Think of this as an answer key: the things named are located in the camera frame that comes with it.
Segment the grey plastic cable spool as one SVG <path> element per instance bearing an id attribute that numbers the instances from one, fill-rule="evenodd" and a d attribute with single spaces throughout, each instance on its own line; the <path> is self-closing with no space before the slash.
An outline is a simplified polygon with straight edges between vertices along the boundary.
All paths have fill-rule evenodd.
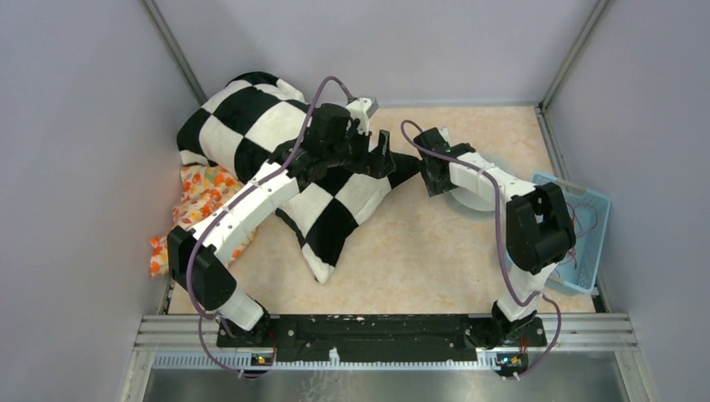
<path id="1" fill-rule="evenodd" d="M 456 202 L 467 207 L 468 209 L 480 212 L 491 212 L 495 209 L 491 200 L 486 200 L 465 188 L 452 189 L 450 191 L 450 195 Z"/>

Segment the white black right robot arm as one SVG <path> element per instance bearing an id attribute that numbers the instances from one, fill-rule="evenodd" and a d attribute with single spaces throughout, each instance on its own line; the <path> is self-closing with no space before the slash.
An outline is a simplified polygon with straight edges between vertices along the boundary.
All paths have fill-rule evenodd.
<path id="1" fill-rule="evenodd" d="M 439 128 L 410 140 L 421 156 L 430 196 L 459 192 L 494 213 L 496 252 L 505 291 L 490 318 L 472 326 L 479 348 L 513 345 L 531 325 L 550 275 L 575 246 L 573 220 L 555 183 L 534 184 L 487 161 L 468 143 L 451 146 Z"/>

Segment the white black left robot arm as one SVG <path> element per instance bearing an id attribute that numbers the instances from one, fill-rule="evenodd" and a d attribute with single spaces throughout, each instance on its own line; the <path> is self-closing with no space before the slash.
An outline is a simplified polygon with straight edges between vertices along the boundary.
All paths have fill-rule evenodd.
<path id="1" fill-rule="evenodd" d="M 300 131 L 260 164 L 258 172 L 220 208 L 191 229 L 177 227 L 167 237 L 172 278 L 188 292 L 202 316 L 235 324 L 249 346 L 268 336 L 268 312 L 238 287 L 227 264 L 232 248 L 283 204 L 330 172 L 341 170 L 380 180 L 396 168 L 387 131 L 372 143 L 369 120 L 378 109 L 370 97 L 346 106 L 310 105 Z"/>

